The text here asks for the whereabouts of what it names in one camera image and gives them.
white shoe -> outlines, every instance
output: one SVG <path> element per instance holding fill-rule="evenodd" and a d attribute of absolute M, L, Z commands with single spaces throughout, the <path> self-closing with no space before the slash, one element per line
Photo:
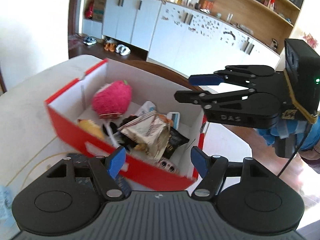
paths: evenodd
<path fill-rule="evenodd" d="M 119 45 L 116 47 L 116 53 L 120 53 L 120 51 L 121 51 L 121 49 L 122 49 L 123 46 L 124 46 L 124 45 L 119 44 Z"/>
<path fill-rule="evenodd" d="M 131 50 L 128 47 L 123 46 L 120 50 L 120 55 L 126 56 L 126 55 L 130 54 L 130 52 L 131 52 Z"/>

cardboard box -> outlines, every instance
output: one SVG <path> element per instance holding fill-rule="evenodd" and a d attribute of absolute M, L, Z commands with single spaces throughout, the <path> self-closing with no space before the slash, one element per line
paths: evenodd
<path fill-rule="evenodd" d="M 106 0 L 94 0 L 92 20 L 102 22 Z"/>
<path fill-rule="evenodd" d="M 73 80 L 45 101 L 58 137 L 89 157 L 108 156 L 113 152 L 113 146 L 79 128 L 77 119 L 92 119 L 102 125 L 91 108 L 91 100 L 103 85 L 116 80 L 126 80 L 132 87 L 132 102 L 124 116 L 115 121 L 117 125 L 149 100 L 156 104 L 161 114 L 180 112 L 179 131 L 190 139 L 189 143 L 178 147 L 170 158 L 180 171 L 178 175 L 129 154 L 120 174 L 157 191 L 185 190 L 198 179 L 198 173 L 191 163 L 190 150 L 194 145 L 202 148 L 204 134 L 200 134 L 200 129 L 205 118 L 200 106 L 180 104 L 174 99 L 177 90 L 188 89 L 167 79 L 121 62 L 103 60 L 88 69 L 82 79 Z"/>

cabinet door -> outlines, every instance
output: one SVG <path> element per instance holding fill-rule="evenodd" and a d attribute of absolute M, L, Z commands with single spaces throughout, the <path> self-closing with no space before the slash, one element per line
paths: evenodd
<path fill-rule="evenodd" d="M 101 39 L 102 23 L 97 21 L 92 21 L 91 25 L 91 36 Z"/>
<path fill-rule="evenodd" d="M 84 19 L 82 21 L 82 33 L 91 35 L 92 20 Z"/>
<path fill-rule="evenodd" d="M 217 40 L 214 58 L 216 70 L 224 69 L 227 65 L 241 65 L 245 57 L 245 49 L 252 39 L 230 25 L 223 24 Z"/>
<path fill-rule="evenodd" d="M 111 38 L 116 38 L 118 19 L 120 14 L 121 0 L 107 0 L 103 14 L 102 34 Z"/>
<path fill-rule="evenodd" d="M 132 31 L 140 0 L 121 0 L 116 39 L 131 43 Z"/>
<path fill-rule="evenodd" d="M 267 48 L 265 45 L 254 40 L 247 49 L 244 65 L 267 65 L 276 68 L 280 56 Z"/>
<path fill-rule="evenodd" d="M 148 57 L 173 68 L 183 35 L 188 28 L 185 24 L 189 9 L 177 4 L 162 4 Z"/>
<path fill-rule="evenodd" d="M 186 24 L 188 28 L 175 59 L 174 69 L 186 76 L 213 73 L 216 61 L 212 54 L 222 23 L 189 10 Z"/>
<path fill-rule="evenodd" d="M 161 0 L 140 0 L 133 28 L 132 45 L 149 50 L 160 6 Z"/>

yellow tape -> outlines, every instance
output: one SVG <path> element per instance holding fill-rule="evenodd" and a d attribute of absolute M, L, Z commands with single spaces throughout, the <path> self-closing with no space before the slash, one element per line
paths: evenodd
<path fill-rule="evenodd" d="M 302 105 L 299 104 L 299 102 L 296 100 L 295 96 L 294 96 L 294 92 L 290 83 L 290 79 L 287 73 L 287 70 L 284 69 L 284 76 L 285 76 L 285 80 L 287 82 L 288 85 L 288 89 L 289 89 L 289 95 L 291 98 L 291 101 L 293 103 L 293 105 L 303 114 L 303 116 L 307 119 L 307 121 L 311 124 L 314 124 L 317 122 L 318 119 L 318 115 L 316 116 L 312 116 Z"/>

sneaker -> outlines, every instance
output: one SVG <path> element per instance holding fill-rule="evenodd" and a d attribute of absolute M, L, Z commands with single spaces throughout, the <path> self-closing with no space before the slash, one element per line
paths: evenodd
<path fill-rule="evenodd" d="M 83 39 L 83 43 L 84 44 L 87 44 L 88 46 L 91 46 L 93 44 L 96 44 L 97 43 L 97 40 L 91 36 L 86 36 L 84 39 Z"/>
<path fill-rule="evenodd" d="M 130 54 L 130 52 L 131 52 L 131 50 L 128 47 L 123 46 L 120 50 L 120 55 L 126 56 L 126 55 Z"/>
<path fill-rule="evenodd" d="M 117 43 L 113 38 L 105 38 L 105 43 Z"/>
<path fill-rule="evenodd" d="M 116 53 L 120 53 L 122 47 L 124 47 L 124 45 L 119 44 L 119 45 L 116 47 Z"/>

